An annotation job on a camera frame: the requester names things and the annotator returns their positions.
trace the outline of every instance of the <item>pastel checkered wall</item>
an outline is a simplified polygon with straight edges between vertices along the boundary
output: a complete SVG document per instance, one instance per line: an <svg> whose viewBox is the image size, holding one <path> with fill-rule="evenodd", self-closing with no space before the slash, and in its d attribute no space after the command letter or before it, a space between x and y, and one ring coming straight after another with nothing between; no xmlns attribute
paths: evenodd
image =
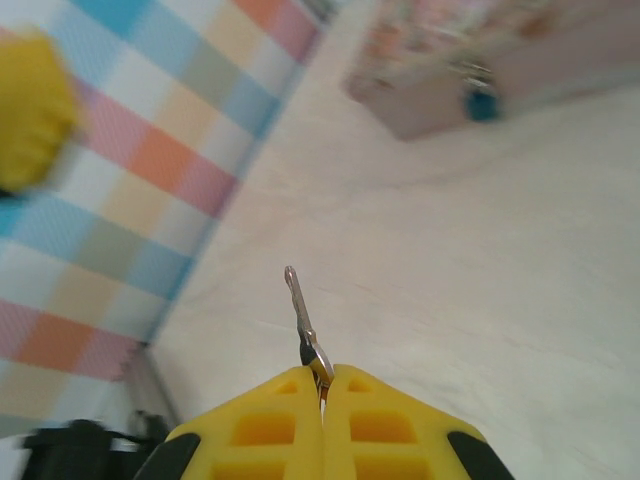
<svg viewBox="0 0 640 480"><path fill-rule="evenodd" d="M0 436L95 411L321 32L298 0L0 2L2 28L27 23L87 127L52 189L0 203Z"/></svg>

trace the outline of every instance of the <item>white floor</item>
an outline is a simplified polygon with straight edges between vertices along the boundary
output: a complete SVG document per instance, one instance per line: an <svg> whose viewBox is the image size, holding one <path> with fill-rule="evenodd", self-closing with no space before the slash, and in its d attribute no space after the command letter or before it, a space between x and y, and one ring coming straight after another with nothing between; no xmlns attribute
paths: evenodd
<svg viewBox="0 0 640 480"><path fill-rule="evenodd" d="M295 365L294 265L336 363L475 424L515 477L635 479L640 88L399 143L338 19L155 355L185 416Z"/></svg>

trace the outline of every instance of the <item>yellow object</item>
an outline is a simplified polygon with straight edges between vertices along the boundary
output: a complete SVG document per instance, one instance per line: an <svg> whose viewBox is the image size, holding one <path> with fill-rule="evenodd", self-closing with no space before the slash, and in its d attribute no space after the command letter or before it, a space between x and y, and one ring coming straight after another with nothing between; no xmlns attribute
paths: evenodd
<svg viewBox="0 0 640 480"><path fill-rule="evenodd" d="M309 368L296 367L176 428L200 445L184 480L321 480L322 418Z"/></svg>
<svg viewBox="0 0 640 480"><path fill-rule="evenodd" d="M45 180L78 113L47 36L3 38L0 65L0 189L20 193Z"/></svg>
<svg viewBox="0 0 640 480"><path fill-rule="evenodd" d="M167 441L201 438L181 480L469 480L447 433L484 442L475 428L357 368L335 373L324 425L297 367L176 428Z"/></svg>
<svg viewBox="0 0 640 480"><path fill-rule="evenodd" d="M469 479L447 434L484 441L480 432L362 370L334 368L324 414L325 479Z"/></svg>

